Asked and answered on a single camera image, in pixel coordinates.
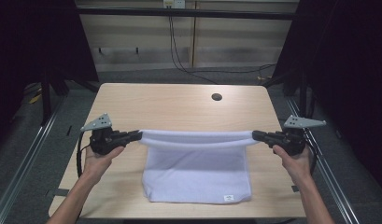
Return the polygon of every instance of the black curtain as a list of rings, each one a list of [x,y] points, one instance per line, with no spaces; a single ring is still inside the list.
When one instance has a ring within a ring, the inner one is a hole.
[[[73,0],[0,0],[0,136],[20,106],[23,89],[48,72],[53,80],[98,81]]]
[[[316,10],[306,6],[301,13]],[[309,35],[299,36],[305,31]],[[320,28],[291,26],[275,75],[290,69],[293,59],[302,59],[297,66],[305,71],[318,102],[382,187],[382,1],[338,0],[319,42],[321,34]],[[285,91],[300,83],[299,74],[289,76]]]

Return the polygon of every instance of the metal frame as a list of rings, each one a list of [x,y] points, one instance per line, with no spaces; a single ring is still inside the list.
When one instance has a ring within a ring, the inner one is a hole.
[[[287,100],[290,110],[294,116],[299,116],[300,110],[295,100],[291,97]],[[342,213],[342,216],[347,224],[360,224],[357,216],[339,183],[337,182],[333,172],[324,158],[321,148],[318,146],[316,138],[309,129],[304,129],[306,140],[318,151],[318,168],[321,175],[327,183],[330,192],[335,199],[335,202]]]
[[[260,11],[227,11],[227,10],[201,10],[181,8],[137,8],[137,7],[30,7],[35,12],[77,13],[83,15],[117,15],[117,16],[162,16],[162,17],[200,17],[200,18],[233,18],[258,19],[279,21],[310,21],[317,16],[299,15],[283,12]]]
[[[10,181],[7,189],[0,198],[0,224],[4,223],[7,215],[10,211],[10,208],[14,204],[17,196],[20,193],[21,187],[27,177],[28,173],[33,167],[34,161],[42,148],[43,143],[45,142],[46,137],[48,136],[51,127],[53,126],[54,121],[56,120],[57,114],[60,111],[65,97],[61,97],[60,101],[56,105],[56,108],[53,111],[53,114],[47,120],[44,126],[39,128],[38,134],[36,135],[33,144],[29,147],[27,154],[21,162],[16,174],[13,176]]]

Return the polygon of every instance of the white cloth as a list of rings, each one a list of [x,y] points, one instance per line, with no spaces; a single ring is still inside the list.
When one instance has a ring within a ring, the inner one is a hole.
[[[246,146],[252,132],[143,130],[145,196],[163,203],[239,203],[251,198]]]

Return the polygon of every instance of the gray bracket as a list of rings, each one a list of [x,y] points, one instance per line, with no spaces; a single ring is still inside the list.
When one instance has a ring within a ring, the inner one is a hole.
[[[66,197],[69,193],[69,189],[51,189],[46,192],[46,197],[54,198],[54,196]]]
[[[93,120],[92,122],[80,128],[80,131],[86,132],[89,130],[103,129],[103,128],[108,128],[111,126],[112,126],[112,122],[111,122],[111,119],[109,118],[109,115],[107,113],[104,113],[102,116],[98,117],[97,119]]]
[[[327,122],[325,120],[304,119],[291,115],[284,123],[284,127],[302,129],[324,126],[326,124]]]

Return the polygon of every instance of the black cable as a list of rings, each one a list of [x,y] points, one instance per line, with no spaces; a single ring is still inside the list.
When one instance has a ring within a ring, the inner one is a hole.
[[[78,177],[82,175],[82,150],[80,149],[80,144],[82,143],[82,137],[84,132],[80,132],[79,139],[78,139],[78,150],[77,150],[77,171],[78,171]]]
[[[310,165],[310,174],[313,175],[316,168],[316,164],[317,164],[318,152],[310,143],[307,142],[307,145],[310,147],[310,149],[313,152],[313,160],[312,160],[312,164]]]
[[[264,64],[262,65],[261,67],[259,67],[258,69],[254,69],[254,70],[249,70],[249,71],[220,71],[220,70],[209,70],[209,71],[188,71],[187,69],[185,69],[185,67],[182,65],[181,63],[181,60],[179,59],[179,55],[178,55],[178,51],[177,51],[177,42],[176,42],[176,38],[175,38],[175,35],[174,35],[174,24],[173,24],[173,18],[172,17],[169,17],[169,24],[170,24],[170,51],[171,51],[171,59],[173,61],[173,64],[174,66],[181,72],[185,72],[187,73],[188,75],[191,75],[191,76],[194,76],[194,77],[199,77],[199,78],[202,78],[206,81],[209,81],[209,82],[212,82],[214,84],[218,84],[217,82],[211,80],[211,79],[208,79],[206,77],[201,77],[201,76],[197,76],[195,75],[195,73],[232,73],[232,74],[246,74],[246,73],[254,73],[254,72],[258,72],[259,73],[259,77],[260,77],[260,82],[259,82],[259,85],[261,85],[262,83],[262,73],[261,73],[261,70],[264,70],[264,69],[267,69],[269,67],[272,67],[272,66],[275,66],[276,63],[271,63],[271,64]],[[174,54],[173,54],[173,43],[174,43],[174,51],[176,52],[176,56],[177,56],[177,60],[178,60],[178,63],[180,65],[180,67],[178,67],[178,65],[176,64],[175,62],[175,59],[174,59]]]
[[[281,222],[274,222],[274,223],[269,223],[269,224],[287,224],[287,223],[291,223],[295,220],[296,220],[296,218],[289,218],[289,219],[281,221]]]
[[[208,78],[206,78],[206,77],[197,76],[197,75],[193,74],[192,72],[187,71],[187,70],[184,68],[184,66],[183,66],[182,63],[181,63],[181,60],[179,59],[179,55],[178,55],[178,52],[177,52],[177,43],[176,43],[176,38],[175,38],[175,36],[174,36],[174,24],[173,24],[173,18],[172,18],[172,17],[169,17],[168,20],[169,20],[169,24],[170,24],[170,52],[171,52],[171,59],[173,60],[173,64],[174,64],[174,66],[175,66],[179,71],[181,71],[181,72],[185,72],[185,73],[187,73],[187,74],[190,75],[190,76],[193,76],[193,77],[199,77],[199,78],[204,79],[204,80],[206,80],[206,81],[208,81],[208,82],[211,82],[211,83],[214,83],[214,84],[218,85],[217,82],[215,82],[215,81],[213,81],[213,80],[211,80],[211,79],[208,79]],[[179,67],[177,66],[176,61],[174,60],[174,54],[173,54],[173,42],[174,42],[174,47],[175,47],[175,51],[176,51],[176,55],[177,55],[177,60],[178,60],[178,62],[179,62],[179,65],[181,66],[181,68],[179,68]]]

